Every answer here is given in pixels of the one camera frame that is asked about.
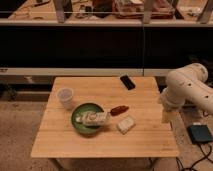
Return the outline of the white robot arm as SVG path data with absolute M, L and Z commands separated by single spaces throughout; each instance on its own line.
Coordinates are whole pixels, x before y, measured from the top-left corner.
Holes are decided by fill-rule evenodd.
M 200 63 L 192 63 L 170 71 L 166 76 L 167 87 L 159 100 L 163 106 L 162 122 L 169 123 L 188 100 L 213 116 L 213 88 L 205 84 L 208 70 Z

